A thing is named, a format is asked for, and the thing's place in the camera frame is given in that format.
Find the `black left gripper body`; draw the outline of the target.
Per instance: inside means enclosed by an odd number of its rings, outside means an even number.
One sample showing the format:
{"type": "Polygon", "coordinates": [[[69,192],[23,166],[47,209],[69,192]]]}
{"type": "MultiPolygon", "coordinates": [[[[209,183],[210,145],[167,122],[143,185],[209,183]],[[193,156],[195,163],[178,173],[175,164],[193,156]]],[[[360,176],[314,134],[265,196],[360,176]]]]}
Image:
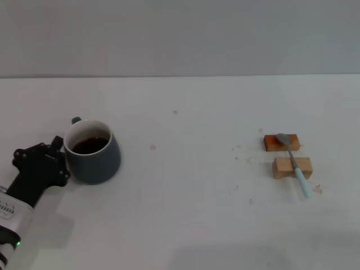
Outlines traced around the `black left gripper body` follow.
{"type": "Polygon", "coordinates": [[[6,195],[18,199],[34,208],[45,190],[61,186],[61,153],[48,151],[18,150],[12,164],[19,170],[6,195]]]}

